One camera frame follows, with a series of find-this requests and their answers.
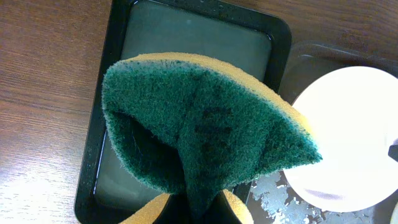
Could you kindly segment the green and yellow sponge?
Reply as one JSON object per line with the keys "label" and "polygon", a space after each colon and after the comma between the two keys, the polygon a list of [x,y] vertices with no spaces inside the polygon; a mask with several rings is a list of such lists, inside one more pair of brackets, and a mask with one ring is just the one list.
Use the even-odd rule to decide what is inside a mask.
{"label": "green and yellow sponge", "polygon": [[102,109],[112,147],[140,182],[184,194],[201,218],[219,192],[321,160],[307,119],[268,86],[197,54],[142,54],[110,66]]}

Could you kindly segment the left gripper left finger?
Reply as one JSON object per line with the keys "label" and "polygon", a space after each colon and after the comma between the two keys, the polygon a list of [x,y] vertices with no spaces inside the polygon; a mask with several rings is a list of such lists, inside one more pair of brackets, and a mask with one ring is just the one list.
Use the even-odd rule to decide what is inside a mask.
{"label": "left gripper left finger", "polygon": [[171,195],[154,224],[188,223],[188,200],[185,194]]}

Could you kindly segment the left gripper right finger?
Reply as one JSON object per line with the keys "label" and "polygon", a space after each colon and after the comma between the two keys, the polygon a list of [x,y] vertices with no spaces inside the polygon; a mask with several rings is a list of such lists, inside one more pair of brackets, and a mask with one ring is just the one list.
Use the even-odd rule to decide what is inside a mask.
{"label": "left gripper right finger", "polygon": [[211,204],[211,223],[241,224],[238,217],[234,214],[223,192],[220,192]]}

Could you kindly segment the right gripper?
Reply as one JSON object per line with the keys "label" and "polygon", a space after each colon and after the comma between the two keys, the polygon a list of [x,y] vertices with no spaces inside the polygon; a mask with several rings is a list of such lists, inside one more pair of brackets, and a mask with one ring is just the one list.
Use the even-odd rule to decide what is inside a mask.
{"label": "right gripper", "polygon": [[389,147],[388,156],[398,162],[398,145],[391,145]]}

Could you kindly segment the white plate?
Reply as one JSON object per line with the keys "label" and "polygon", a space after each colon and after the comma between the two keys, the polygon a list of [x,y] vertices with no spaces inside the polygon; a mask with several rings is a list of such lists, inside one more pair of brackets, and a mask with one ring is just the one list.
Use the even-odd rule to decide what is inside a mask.
{"label": "white plate", "polygon": [[317,137],[319,163],[285,170],[295,192],[315,207],[353,212],[397,190],[397,78],[372,67],[320,77],[294,101]]}
{"label": "white plate", "polygon": [[390,224],[398,224],[398,203],[395,205],[391,219],[390,219]]}

